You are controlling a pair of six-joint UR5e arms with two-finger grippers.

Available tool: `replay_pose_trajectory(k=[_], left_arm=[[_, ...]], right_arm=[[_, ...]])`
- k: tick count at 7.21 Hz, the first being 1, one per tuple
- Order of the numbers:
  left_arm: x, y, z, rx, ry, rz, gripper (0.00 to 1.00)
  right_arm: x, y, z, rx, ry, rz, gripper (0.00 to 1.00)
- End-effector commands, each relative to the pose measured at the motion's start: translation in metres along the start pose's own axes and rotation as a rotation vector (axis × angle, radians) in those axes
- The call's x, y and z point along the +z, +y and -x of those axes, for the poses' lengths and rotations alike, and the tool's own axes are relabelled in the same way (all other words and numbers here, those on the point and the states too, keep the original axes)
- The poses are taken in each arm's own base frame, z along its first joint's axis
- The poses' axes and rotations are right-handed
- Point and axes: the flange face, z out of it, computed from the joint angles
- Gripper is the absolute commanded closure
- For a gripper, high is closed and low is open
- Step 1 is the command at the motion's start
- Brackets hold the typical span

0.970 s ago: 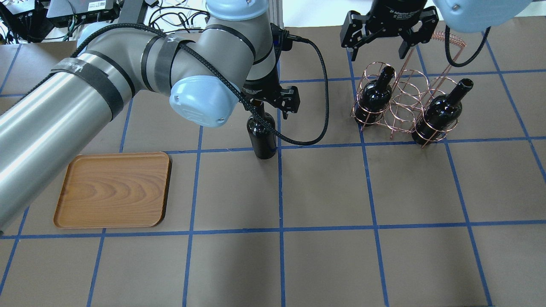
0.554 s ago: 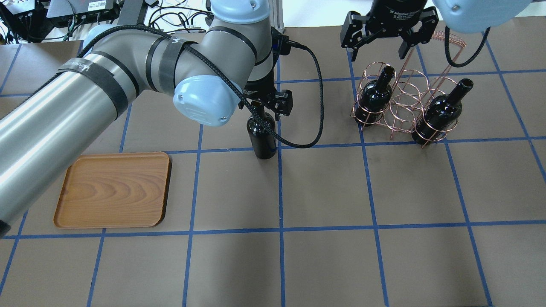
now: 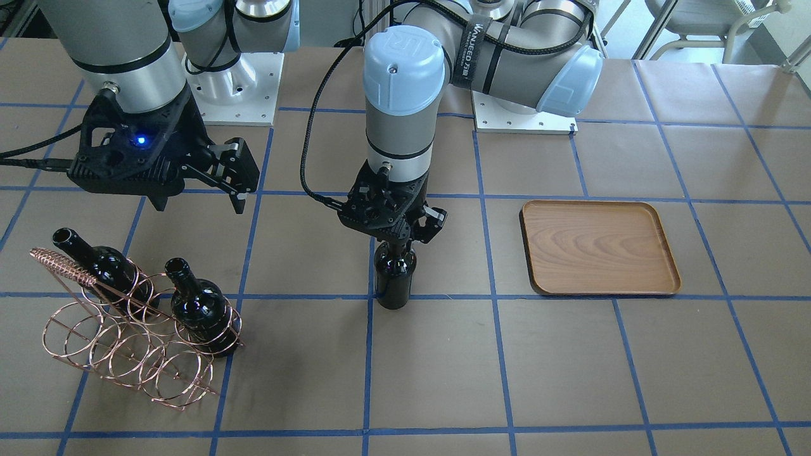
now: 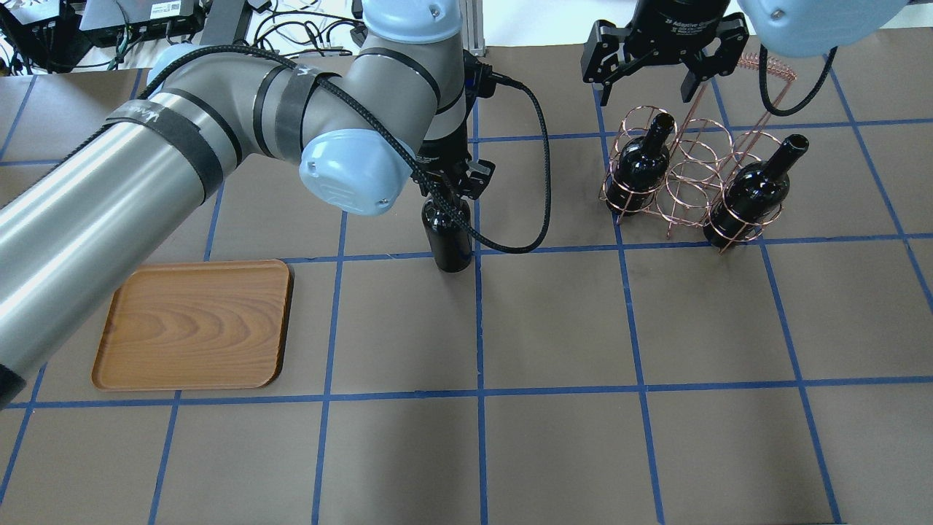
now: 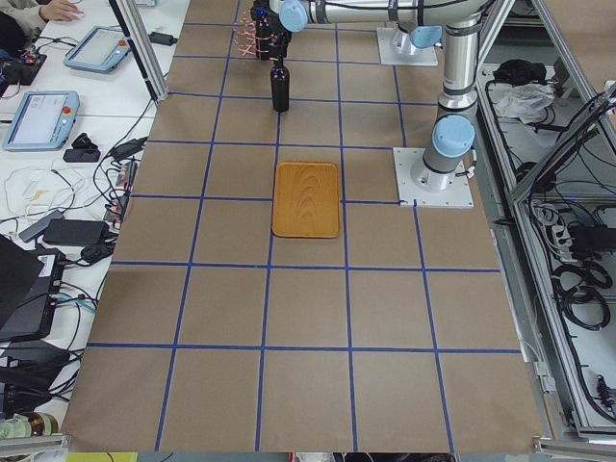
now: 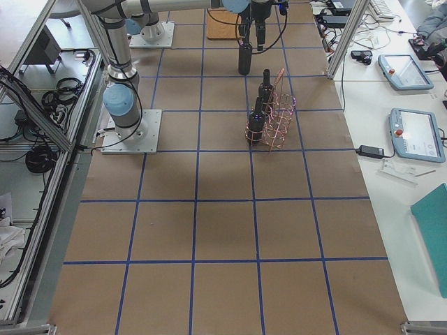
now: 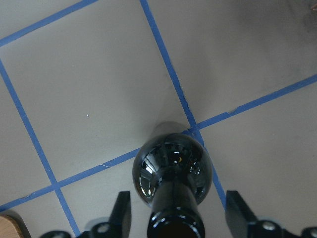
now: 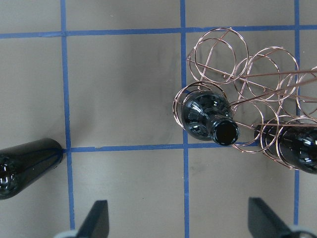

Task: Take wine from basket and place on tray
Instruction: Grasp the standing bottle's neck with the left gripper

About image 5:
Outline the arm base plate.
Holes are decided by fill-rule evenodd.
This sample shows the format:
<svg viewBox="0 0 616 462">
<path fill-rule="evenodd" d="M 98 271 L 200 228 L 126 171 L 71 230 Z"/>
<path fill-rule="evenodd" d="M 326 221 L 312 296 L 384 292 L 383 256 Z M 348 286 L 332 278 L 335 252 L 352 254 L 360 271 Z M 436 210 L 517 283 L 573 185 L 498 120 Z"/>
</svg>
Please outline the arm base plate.
<svg viewBox="0 0 616 462">
<path fill-rule="evenodd" d="M 376 30 L 380 63 L 384 65 L 437 66 L 435 48 L 418 48 L 409 34 L 398 28 Z"/>
<path fill-rule="evenodd" d="M 472 209 L 473 196 L 465 166 L 435 173 L 424 164 L 424 148 L 395 147 L 394 167 L 401 207 Z"/>
</svg>

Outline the person hand on desk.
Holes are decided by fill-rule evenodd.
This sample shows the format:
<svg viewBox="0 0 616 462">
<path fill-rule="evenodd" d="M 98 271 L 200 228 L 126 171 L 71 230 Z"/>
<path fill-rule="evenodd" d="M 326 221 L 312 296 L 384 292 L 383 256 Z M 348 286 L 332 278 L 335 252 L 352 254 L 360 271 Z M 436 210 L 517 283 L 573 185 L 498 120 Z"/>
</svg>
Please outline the person hand on desk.
<svg viewBox="0 0 616 462">
<path fill-rule="evenodd" d="M 45 21 L 73 21 L 81 18 L 83 12 L 71 1 L 51 0 L 42 5 L 39 15 Z"/>
</svg>

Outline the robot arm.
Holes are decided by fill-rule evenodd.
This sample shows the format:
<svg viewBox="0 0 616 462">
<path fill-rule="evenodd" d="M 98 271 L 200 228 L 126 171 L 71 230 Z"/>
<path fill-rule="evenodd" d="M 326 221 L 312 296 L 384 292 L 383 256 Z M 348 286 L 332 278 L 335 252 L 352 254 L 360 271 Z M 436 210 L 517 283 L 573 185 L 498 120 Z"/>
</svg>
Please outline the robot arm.
<svg viewBox="0 0 616 462">
<path fill-rule="evenodd" d="M 272 107 L 288 111 L 290 72 L 284 64 L 292 36 L 309 24 L 388 21 L 396 29 L 394 53 L 416 55 L 441 45 L 444 50 L 439 115 L 430 145 L 410 169 L 414 184 L 430 193 L 445 191 L 475 140 L 471 121 L 477 93 L 481 17 L 484 1 L 255 1 L 249 14 L 254 24 L 256 56 L 271 60 Z"/>
</svg>

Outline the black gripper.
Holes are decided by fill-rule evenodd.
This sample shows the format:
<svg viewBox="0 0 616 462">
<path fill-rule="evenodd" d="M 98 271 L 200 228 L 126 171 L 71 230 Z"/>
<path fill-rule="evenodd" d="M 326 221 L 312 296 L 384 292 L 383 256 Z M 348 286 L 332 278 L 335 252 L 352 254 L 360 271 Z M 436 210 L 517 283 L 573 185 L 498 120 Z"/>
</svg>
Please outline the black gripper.
<svg viewBox="0 0 616 462">
<path fill-rule="evenodd" d="M 292 33 L 279 15 L 269 7 L 254 8 L 255 56 L 260 61 L 283 61 L 287 57 Z"/>
</svg>

